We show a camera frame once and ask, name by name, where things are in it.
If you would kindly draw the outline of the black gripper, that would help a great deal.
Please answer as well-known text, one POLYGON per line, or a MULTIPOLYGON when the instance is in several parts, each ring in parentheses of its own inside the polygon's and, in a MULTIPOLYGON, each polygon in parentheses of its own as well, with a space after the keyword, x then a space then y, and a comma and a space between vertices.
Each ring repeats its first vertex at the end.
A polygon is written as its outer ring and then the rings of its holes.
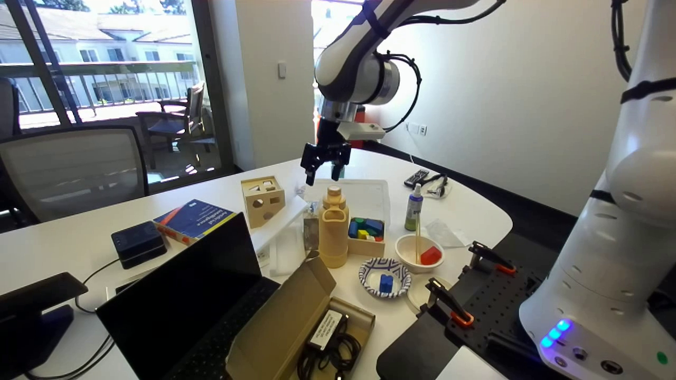
POLYGON ((317 123, 317 141, 315 145, 307 144, 302 152, 300 167, 303 169, 307 184, 315 184, 317 169, 325 163, 322 150, 335 150, 331 158, 331 180, 338 181, 344 174, 344 167, 351 161, 349 141, 338 132, 338 123, 331 118, 321 118, 317 123))

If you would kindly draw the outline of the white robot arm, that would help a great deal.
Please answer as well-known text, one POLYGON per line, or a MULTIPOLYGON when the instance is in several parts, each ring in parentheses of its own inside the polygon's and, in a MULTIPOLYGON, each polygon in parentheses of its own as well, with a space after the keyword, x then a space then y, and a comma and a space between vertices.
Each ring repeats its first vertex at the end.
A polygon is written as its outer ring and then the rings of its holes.
POLYGON ((300 167, 307 184, 315 184, 315 174, 322 163, 331 164, 331 180, 338 180, 351 161, 351 144, 380 139, 397 129, 405 116, 391 127, 356 123, 356 106, 388 104, 399 88, 397 61, 414 72, 418 65, 404 52, 377 52, 377 44, 395 28, 412 23, 463 26, 494 12, 506 0, 494 0, 483 12, 463 19, 431 16, 431 11, 466 9, 477 0, 363 0, 361 11, 319 54, 315 83, 322 94, 319 135, 307 144, 300 167))

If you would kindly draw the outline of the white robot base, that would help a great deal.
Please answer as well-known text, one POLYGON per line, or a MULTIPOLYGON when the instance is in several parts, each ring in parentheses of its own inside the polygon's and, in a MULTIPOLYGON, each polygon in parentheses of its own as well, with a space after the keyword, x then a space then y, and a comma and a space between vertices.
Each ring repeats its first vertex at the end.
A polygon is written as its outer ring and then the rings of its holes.
POLYGON ((607 169, 519 309, 538 359, 574 380, 676 380, 649 298, 676 264, 676 0, 649 0, 607 169))

